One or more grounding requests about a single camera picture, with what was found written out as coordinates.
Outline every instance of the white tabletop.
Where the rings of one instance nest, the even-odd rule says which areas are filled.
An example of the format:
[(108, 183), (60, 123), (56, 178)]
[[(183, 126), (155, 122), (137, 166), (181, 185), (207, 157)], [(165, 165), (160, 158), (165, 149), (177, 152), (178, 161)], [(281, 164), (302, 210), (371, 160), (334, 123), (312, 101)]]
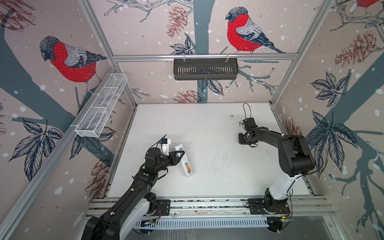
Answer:
[[(151, 192), (161, 197), (264, 195), (280, 166), (278, 150), (264, 142), (258, 147), (238, 143), (243, 132), (242, 103), (141, 104), (127, 137), (108, 197), (121, 197), (132, 184), (132, 176), (145, 162), (148, 148), (167, 134), (170, 151), (180, 143), (193, 175), (186, 178), (181, 164), (169, 167)], [(258, 126), (281, 132), (267, 103), (250, 103)], [(247, 117), (249, 109), (245, 105)], [(223, 154), (228, 157), (223, 162)], [(294, 195), (309, 194), (300, 178)]]

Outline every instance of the metal bar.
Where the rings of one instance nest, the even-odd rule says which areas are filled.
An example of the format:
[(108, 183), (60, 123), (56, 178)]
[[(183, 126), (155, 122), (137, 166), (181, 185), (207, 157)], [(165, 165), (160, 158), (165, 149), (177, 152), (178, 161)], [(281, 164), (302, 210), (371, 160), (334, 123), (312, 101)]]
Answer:
[(113, 53), (112, 49), (108, 44), (108, 41), (103, 33), (103, 30), (99, 24), (99, 21), (96, 18), (96, 15), (93, 11), (93, 8), (88, 0), (79, 0), (79, 4), (81, 6), (81, 9), (83, 10), (89, 24), (91, 25), (91, 28), (93, 30), (93, 33), (95, 34), (97, 40), (99, 41), (101, 48), (103, 49), (107, 60), (109, 62), (109, 65), (116, 66), (116, 63), (113, 61)]
[[(111, 67), (107, 74), (114, 73), (116, 68), (117, 67)], [(109, 76), (107, 75), (103, 78), (101, 84), (99, 84), (94, 93), (99, 93), (101, 91), (108, 78)], [(70, 125), (70, 127), (65, 131), (59, 144), (54, 148), (49, 157), (41, 164), (40, 170), (36, 173), (35, 177), (27, 185), (21, 196), (13, 205), (12, 209), (4, 218), (0, 225), (0, 240), (8, 240), (11, 238), (12, 233), (23, 219), (24, 215), (32, 205), (40, 190), (43, 188), (44, 183), (49, 179), (53, 171), (56, 169), (56, 166), (62, 159), (62, 156), (66, 152), (67, 147), (72, 144), (72, 140), (76, 135), (76, 125), (79, 124), (79, 122), (82, 120), (97, 96), (98, 95), (96, 94), (91, 95), (82, 110), (73, 120), (72, 125)]]
[(284, 74), (284, 77), (282, 81), (280, 82), (278, 88), (276, 89), (275, 94), (272, 97), (272, 105), (275, 106), (280, 99), (281, 95), (283, 94), (283, 91), (287, 87), (289, 81), (293, 77), (295, 71), (297, 70), (300, 62), (303, 60), (305, 53), (307, 52), (308, 48), (310, 47), (313, 39), (315, 38), (317, 32), (319, 31), (321, 25), (323, 24), (325, 18), (327, 17), (329, 10), (332, 7), (334, 0), (323, 0), (316, 16), (313, 18), (312, 23), (310, 27), (308, 28), (308, 31), (304, 37), (304, 40), (302, 41), (299, 50), (298, 50), (298, 58), (296, 61), (292, 62), (290, 66), (288, 67), (286, 73)]
[[(254, 54), (229, 54), (230, 58), (237, 60), (296, 60), (297, 53), (254, 53)], [(155, 61), (173, 61), (175, 58), (184, 58), (184, 55), (114, 55), (113, 61), (121, 62), (155, 62)], [(227, 58), (227, 54), (192, 54), (185, 55), (185, 58)]]

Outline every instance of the black wire basket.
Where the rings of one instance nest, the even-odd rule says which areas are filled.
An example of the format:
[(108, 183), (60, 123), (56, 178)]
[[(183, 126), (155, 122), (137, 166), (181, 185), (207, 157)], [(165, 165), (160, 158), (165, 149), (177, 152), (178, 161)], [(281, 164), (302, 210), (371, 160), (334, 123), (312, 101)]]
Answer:
[(187, 58), (174, 60), (175, 80), (233, 80), (239, 73), (237, 58)]

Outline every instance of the black cable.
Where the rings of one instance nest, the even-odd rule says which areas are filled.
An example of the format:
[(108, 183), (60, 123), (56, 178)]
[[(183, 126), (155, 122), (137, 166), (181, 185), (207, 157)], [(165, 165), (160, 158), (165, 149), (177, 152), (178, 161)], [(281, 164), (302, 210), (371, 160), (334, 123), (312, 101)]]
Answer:
[(160, 138), (160, 140), (158, 140), (157, 142), (155, 142), (151, 147), (155, 146), (155, 144), (158, 144), (158, 143), (159, 143), (163, 138), (165, 138), (165, 137), (166, 137), (166, 135), (164, 135), (164, 137)]
[(252, 116), (251, 107), (249, 106), (249, 104), (248, 104), (248, 103), (243, 103), (243, 110), (244, 110), (244, 115), (245, 115), (245, 118), (247, 118), (247, 114), (245, 113), (244, 104), (248, 105), (248, 107), (249, 107), (249, 112), (250, 112), (250, 115), (249, 115), (249, 117), (251, 117), (251, 116)]
[(163, 176), (159, 177), (158, 180), (160, 180), (160, 179), (162, 179), (163, 177), (165, 177), (165, 176), (167, 175), (167, 173), (168, 173), (168, 168), (167, 168), (167, 172), (166, 172)]

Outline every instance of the white mesh basket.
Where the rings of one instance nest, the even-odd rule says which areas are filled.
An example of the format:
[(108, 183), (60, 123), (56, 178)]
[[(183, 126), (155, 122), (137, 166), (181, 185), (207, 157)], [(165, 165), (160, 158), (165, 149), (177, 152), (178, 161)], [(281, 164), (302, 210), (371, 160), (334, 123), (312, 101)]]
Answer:
[(110, 75), (107, 83), (77, 126), (75, 131), (79, 136), (100, 136), (126, 84), (127, 76), (125, 74), (113, 73)]

